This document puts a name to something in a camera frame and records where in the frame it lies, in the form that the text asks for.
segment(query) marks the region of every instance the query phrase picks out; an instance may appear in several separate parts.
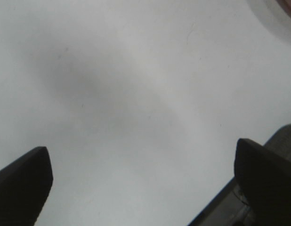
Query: white table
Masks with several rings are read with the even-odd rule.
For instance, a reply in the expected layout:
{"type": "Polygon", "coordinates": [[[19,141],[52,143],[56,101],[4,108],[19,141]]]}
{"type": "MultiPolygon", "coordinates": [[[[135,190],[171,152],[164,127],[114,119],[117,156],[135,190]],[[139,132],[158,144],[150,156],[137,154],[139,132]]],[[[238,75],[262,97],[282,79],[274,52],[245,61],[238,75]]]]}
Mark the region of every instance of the white table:
{"type": "Polygon", "coordinates": [[[185,226],[237,139],[287,123],[291,19],[273,0],[0,0],[0,169],[48,147],[38,226],[185,226]]]}

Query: white surface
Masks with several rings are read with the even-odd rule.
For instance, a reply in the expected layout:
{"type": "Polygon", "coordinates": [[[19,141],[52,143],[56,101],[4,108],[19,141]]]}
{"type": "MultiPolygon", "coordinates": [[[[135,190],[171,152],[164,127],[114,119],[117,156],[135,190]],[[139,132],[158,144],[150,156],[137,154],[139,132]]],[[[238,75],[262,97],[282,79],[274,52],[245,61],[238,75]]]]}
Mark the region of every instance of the white surface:
{"type": "Polygon", "coordinates": [[[291,20],[271,2],[0,0],[0,168],[48,147],[37,225],[187,225],[239,137],[291,123],[291,20]]]}

